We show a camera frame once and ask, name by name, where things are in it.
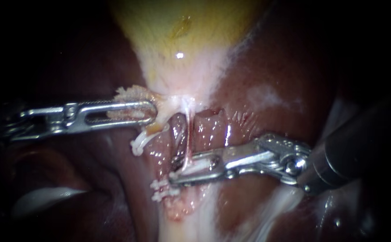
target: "yellow fat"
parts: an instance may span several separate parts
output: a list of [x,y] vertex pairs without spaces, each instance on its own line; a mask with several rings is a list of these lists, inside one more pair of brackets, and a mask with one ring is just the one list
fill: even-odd
[[[265,0],[110,0],[140,62],[150,62],[143,68],[148,86],[157,68],[182,69],[202,50],[235,46],[265,5]],[[185,57],[176,58],[179,52]]]

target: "dark background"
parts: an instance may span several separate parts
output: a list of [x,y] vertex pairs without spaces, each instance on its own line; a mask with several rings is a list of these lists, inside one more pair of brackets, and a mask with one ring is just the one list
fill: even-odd
[[[388,6],[364,1],[321,0],[299,4],[310,12],[307,21],[313,23],[314,32],[327,46],[337,72],[347,76],[347,97],[368,105],[391,93],[391,11]],[[107,14],[106,4],[97,1],[1,1],[0,103],[21,97],[29,101],[45,66],[62,52],[66,36],[86,19],[95,21],[104,14]],[[75,54],[62,53],[61,58]],[[386,159],[389,168],[391,155]],[[384,173],[376,172],[370,178],[377,181],[372,183],[373,189],[391,194],[391,181]],[[389,197],[385,202],[381,199],[383,193],[378,197],[379,203],[383,203],[381,207],[390,207]],[[8,207],[0,181],[0,238],[8,236]],[[391,221],[383,214],[380,220]]]

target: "metal grasper jaw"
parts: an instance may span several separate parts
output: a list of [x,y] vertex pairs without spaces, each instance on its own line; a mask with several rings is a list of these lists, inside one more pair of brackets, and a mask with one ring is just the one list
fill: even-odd
[[[114,120],[106,116],[108,111],[144,110],[149,113],[140,119]],[[59,134],[77,134],[118,127],[143,126],[152,123],[157,115],[156,107],[149,101],[116,102],[94,101],[68,103],[57,107],[29,109],[20,113],[30,125],[24,132],[11,137],[11,141],[41,139]]]
[[[261,174],[295,186],[296,177],[305,169],[309,153],[310,148],[304,143],[267,133],[244,145],[195,153],[193,163],[208,160],[211,163],[209,169],[171,173],[169,182],[172,186],[197,186],[244,174]],[[176,156],[172,159],[172,166],[181,167],[183,162],[183,156]]]

